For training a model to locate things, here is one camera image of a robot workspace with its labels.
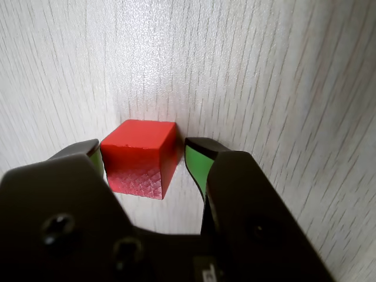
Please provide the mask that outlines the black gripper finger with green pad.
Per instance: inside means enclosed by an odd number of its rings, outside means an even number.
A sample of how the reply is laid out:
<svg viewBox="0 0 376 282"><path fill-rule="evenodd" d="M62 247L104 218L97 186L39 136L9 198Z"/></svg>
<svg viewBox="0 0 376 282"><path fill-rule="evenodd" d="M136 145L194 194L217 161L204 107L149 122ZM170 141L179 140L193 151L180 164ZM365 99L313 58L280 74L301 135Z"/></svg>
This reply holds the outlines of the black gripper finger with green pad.
<svg viewBox="0 0 376 282"><path fill-rule="evenodd" d="M143 246L99 155L92 139L4 175L2 281L146 281Z"/></svg>
<svg viewBox="0 0 376 282"><path fill-rule="evenodd" d="M186 167L205 198L226 281L333 278L252 155L207 137L184 141Z"/></svg>

